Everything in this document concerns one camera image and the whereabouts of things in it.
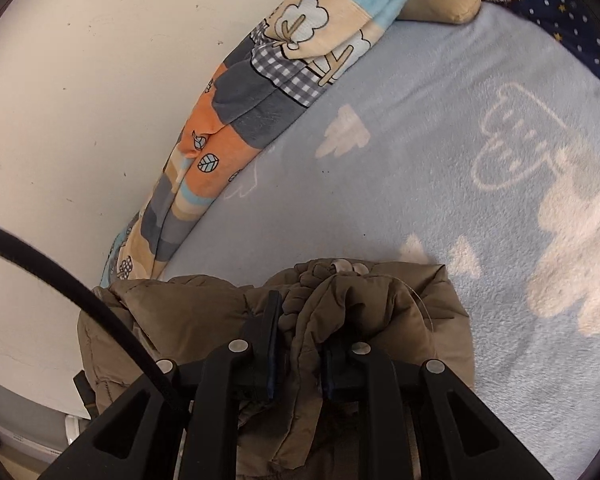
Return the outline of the brown quilted puffer jacket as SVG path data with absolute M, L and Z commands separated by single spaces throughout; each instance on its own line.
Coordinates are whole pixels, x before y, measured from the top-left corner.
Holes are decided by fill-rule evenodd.
M 358 409 L 347 405 L 334 428 L 322 415 L 318 350 L 350 330 L 391 359 L 438 359 L 467 385 L 475 381 L 468 313 L 444 266 L 400 261 L 316 259 L 280 271 L 262 286 L 208 275 L 126 280 L 95 295 L 154 359 L 184 365 L 238 338 L 282 297 L 278 325 L 286 342 L 283 400 L 245 402 L 238 418 L 237 474 L 242 479 L 350 479 L 355 474 Z

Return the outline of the light blue cloud bedsheet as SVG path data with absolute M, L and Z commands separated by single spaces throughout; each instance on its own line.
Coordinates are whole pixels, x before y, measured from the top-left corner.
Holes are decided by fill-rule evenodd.
M 600 449 L 600 81 L 488 4 L 399 22 L 225 189 L 166 278 L 440 263 L 478 396 L 557 479 Z

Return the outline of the colourful patchwork blanket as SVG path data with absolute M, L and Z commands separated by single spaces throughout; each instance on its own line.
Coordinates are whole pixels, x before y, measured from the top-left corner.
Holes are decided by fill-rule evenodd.
M 407 0 L 284 0 L 218 66 L 100 284 L 158 278 L 211 204 L 363 56 Z

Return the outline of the beige small pillow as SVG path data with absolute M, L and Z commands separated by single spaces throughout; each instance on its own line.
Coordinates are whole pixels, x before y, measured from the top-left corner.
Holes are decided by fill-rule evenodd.
M 398 14 L 400 21 L 460 25 L 472 21 L 482 0 L 407 0 Z

